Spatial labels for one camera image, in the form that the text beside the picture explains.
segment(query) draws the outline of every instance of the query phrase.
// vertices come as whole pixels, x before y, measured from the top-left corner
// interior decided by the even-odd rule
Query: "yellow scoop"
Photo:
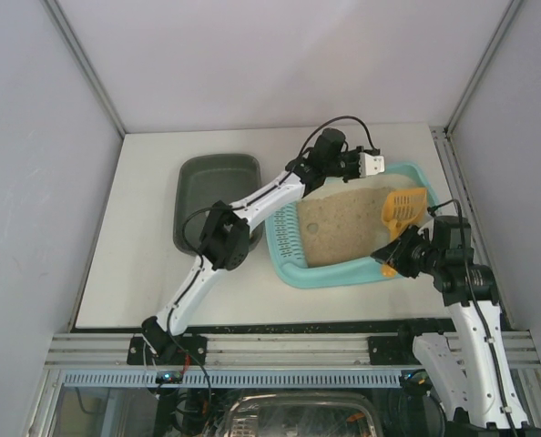
[[[390,241],[397,239],[409,225],[416,225],[426,211],[426,188],[408,188],[393,191],[382,208],[382,223],[390,230]],[[383,265],[382,274],[393,278],[396,270]]]

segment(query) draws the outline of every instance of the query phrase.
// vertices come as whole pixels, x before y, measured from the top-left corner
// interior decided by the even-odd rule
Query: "teal litter box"
[[[423,171],[416,164],[412,162],[390,164],[383,174],[408,177],[416,186],[427,189],[429,206],[438,204],[438,198]],[[315,289],[390,280],[382,276],[382,266],[371,257],[354,259],[332,266],[308,267],[299,234],[296,202],[279,209],[267,218],[265,228],[270,259],[277,275],[293,287]]]

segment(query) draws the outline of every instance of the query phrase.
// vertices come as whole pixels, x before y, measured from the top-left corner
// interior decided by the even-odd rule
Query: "gray plastic tray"
[[[173,219],[173,242],[185,253],[193,253],[181,237],[186,218],[198,209],[211,207],[218,200],[226,203],[240,200],[260,188],[259,161],[251,155],[218,154],[192,158],[179,171],[176,209]],[[199,246],[206,214],[199,214],[186,226],[189,243]],[[250,230],[250,250],[262,237],[262,225]]]

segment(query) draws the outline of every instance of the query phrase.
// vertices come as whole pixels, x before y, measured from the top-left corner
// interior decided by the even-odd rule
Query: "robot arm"
[[[372,257],[407,278],[431,275],[449,309],[466,376],[444,336],[425,333],[415,336],[412,345],[446,409],[446,435],[541,436],[541,430],[529,426],[511,378],[495,277],[489,267],[473,263],[471,228],[459,204],[457,210],[458,218],[434,218],[432,240],[411,226]]]
[[[303,150],[270,184],[231,203],[215,203],[200,235],[198,256],[169,303],[142,324],[143,335],[164,361],[171,352],[171,336],[183,333],[214,284],[248,256],[250,230],[278,209],[321,187],[327,177],[344,181],[384,171],[377,149],[342,151],[345,135],[327,128],[314,147]]]
[[[188,322],[196,308],[214,284],[228,271],[236,269],[248,255],[250,229],[259,226],[277,209],[302,198],[304,190],[305,186],[299,177],[283,171],[270,184],[250,196],[228,205],[225,209],[222,209],[220,205],[220,210],[212,210],[204,226],[204,239],[210,242],[215,240],[216,224],[231,219],[235,226],[240,226],[240,230],[236,228],[235,233],[230,237],[238,244],[235,249],[230,246],[208,249],[208,246],[202,243],[200,252],[207,250],[210,256],[196,257],[193,267],[178,291],[157,313],[157,324],[161,329],[169,330],[173,336],[182,334],[188,327]]]

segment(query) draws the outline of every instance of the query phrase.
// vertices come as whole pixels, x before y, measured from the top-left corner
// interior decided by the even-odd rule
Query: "sand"
[[[388,243],[382,207],[394,188],[357,188],[297,204],[303,251],[309,267],[369,256]]]

